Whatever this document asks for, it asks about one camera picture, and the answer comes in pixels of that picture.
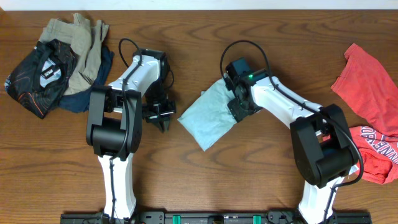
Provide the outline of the light blue t-shirt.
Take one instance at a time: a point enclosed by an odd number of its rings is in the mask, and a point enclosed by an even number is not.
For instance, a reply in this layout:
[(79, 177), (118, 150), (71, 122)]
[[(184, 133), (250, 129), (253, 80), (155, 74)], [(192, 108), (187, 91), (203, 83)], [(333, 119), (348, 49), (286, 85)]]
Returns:
[(228, 108), (234, 99), (224, 80), (219, 79), (179, 117), (178, 122), (193, 136), (203, 151), (209, 149), (236, 123)]

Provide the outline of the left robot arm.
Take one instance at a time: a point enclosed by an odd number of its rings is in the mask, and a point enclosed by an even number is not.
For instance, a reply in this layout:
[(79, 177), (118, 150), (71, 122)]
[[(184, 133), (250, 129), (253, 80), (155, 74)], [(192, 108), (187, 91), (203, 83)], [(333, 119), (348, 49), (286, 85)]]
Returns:
[(117, 80), (91, 92), (86, 141), (103, 170), (104, 222), (129, 223), (134, 214), (132, 162), (142, 124), (152, 123), (164, 132), (176, 112), (164, 84), (170, 73), (166, 53), (143, 50), (133, 55), (132, 64)]

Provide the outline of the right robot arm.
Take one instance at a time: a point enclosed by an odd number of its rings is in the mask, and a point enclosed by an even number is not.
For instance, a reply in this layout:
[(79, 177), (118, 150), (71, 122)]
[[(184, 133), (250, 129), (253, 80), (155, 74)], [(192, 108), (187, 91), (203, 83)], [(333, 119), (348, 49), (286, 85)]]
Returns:
[(224, 74), (234, 99), (228, 103), (236, 121), (265, 109), (290, 129), (295, 164), (305, 180), (294, 223), (336, 223), (332, 205), (346, 176), (363, 166), (342, 109), (302, 98), (266, 72)]

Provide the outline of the red printed t-shirt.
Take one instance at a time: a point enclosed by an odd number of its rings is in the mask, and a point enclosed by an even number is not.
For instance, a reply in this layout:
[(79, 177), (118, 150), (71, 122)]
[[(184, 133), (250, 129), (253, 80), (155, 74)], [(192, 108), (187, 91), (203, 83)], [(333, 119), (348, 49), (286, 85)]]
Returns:
[(373, 56), (351, 44), (334, 91), (368, 124), (350, 128), (364, 163), (363, 179), (388, 184), (397, 179), (397, 86)]

